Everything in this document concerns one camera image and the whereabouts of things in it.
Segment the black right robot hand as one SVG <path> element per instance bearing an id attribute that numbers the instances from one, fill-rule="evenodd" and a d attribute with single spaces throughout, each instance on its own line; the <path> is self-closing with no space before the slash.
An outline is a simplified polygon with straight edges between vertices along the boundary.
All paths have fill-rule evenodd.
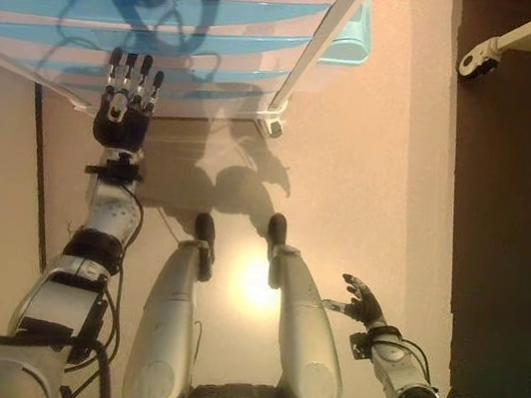
<path id="1" fill-rule="evenodd" d="M 322 301 L 322 306 L 326 310 L 339 312 L 362 323 L 365 328 L 385 324 L 381 306 L 369 286 L 352 274 L 344 273 L 342 277 L 346 283 L 346 290 L 352 295 L 352 298 L 349 302 L 334 301 L 327 298 Z"/>

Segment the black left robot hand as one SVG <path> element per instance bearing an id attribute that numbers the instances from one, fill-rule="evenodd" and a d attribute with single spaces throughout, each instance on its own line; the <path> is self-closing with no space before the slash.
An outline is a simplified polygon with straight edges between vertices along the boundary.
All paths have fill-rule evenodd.
<path id="1" fill-rule="evenodd" d="M 133 83 L 139 56 L 128 53 L 124 75 L 118 77 L 123 49 L 116 47 L 108 63 L 108 75 L 93 125 L 94 139 L 104 148 L 137 154 L 143 147 L 149 123 L 156 110 L 165 74 L 155 74 L 148 83 L 154 58 L 146 55 L 140 66 L 138 82 Z"/>

